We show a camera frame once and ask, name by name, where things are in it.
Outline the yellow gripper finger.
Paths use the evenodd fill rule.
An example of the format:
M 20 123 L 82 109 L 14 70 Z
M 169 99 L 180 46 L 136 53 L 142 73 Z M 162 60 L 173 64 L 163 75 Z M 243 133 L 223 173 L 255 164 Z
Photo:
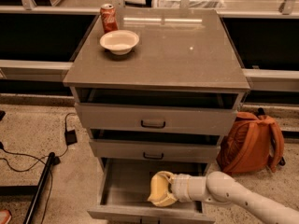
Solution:
M 156 173 L 151 181 L 150 181 L 150 194 L 151 193 L 157 193 L 157 194 L 162 194 L 162 179 L 161 179 L 161 174 L 162 173 L 170 173 L 167 171 L 160 171 L 158 173 Z
M 158 207 L 166 207 L 174 204 L 178 199 L 169 192 L 163 194 L 151 193 L 148 197 L 148 201 Z

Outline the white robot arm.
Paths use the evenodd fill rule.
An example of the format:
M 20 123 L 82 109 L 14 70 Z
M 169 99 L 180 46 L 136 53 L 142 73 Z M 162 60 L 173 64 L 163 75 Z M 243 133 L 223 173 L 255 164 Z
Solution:
M 207 176 L 156 173 L 150 181 L 148 201 L 159 207 L 175 202 L 203 202 L 214 205 L 233 203 L 265 224 L 298 224 L 299 212 L 265 198 L 239 184 L 223 172 Z

